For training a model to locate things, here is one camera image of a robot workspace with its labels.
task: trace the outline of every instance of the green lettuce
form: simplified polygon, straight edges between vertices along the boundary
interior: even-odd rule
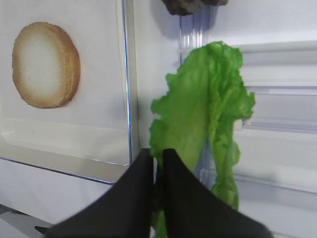
[[[240,151],[233,126],[238,119],[250,118],[255,104],[240,76],[242,63],[240,50],[223,42],[195,49],[176,74],[166,76],[169,91],[151,106],[160,115],[150,128],[151,154],[159,166],[163,150],[174,148],[193,172],[209,138],[217,172],[212,191],[235,209],[239,195],[232,169]]]

